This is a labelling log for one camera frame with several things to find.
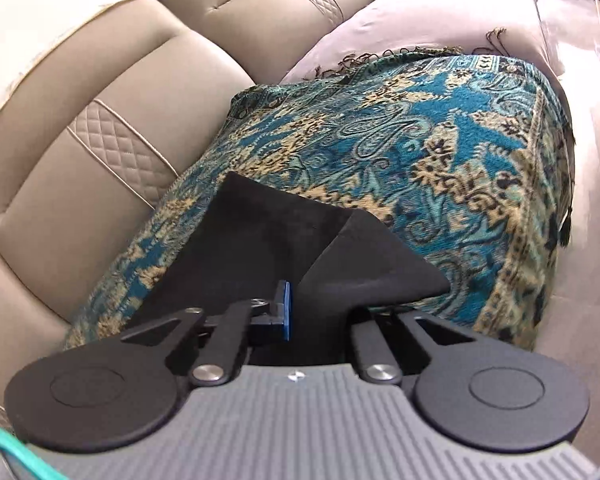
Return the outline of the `black pants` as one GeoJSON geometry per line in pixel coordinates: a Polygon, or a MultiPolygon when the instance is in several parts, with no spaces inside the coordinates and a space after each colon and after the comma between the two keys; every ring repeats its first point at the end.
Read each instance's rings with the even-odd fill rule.
{"type": "Polygon", "coordinates": [[[277,191],[231,172],[129,327],[187,307],[210,315],[235,301],[291,288],[290,336],[253,363],[329,365],[349,350],[365,307],[412,304],[450,291],[445,275],[373,214],[277,191]]]}

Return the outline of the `teal paisley sofa throw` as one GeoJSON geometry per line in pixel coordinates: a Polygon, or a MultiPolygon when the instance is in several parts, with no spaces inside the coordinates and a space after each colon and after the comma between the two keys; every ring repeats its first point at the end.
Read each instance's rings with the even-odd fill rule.
{"type": "Polygon", "coordinates": [[[373,214],[451,283],[422,310],[532,349],[570,237],[562,89],[519,58],[414,49],[240,92],[79,310],[74,348],[122,330],[230,172],[373,214]]]}

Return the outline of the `beige leather sofa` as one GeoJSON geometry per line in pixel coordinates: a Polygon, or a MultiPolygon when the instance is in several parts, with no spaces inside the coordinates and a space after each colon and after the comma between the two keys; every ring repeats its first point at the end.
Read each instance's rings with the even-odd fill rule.
{"type": "Polygon", "coordinates": [[[0,0],[0,416],[239,91],[373,0],[0,0]]]}

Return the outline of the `pale pink seat cover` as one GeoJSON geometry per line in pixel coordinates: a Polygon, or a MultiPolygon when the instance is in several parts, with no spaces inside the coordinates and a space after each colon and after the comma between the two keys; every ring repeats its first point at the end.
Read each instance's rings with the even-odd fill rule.
{"type": "Polygon", "coordinates": [[[333,70],[349,54],[425,47],[520,58],[556,84],[537,1],[374,0],[323,37],[283,82],[333,70]]]}

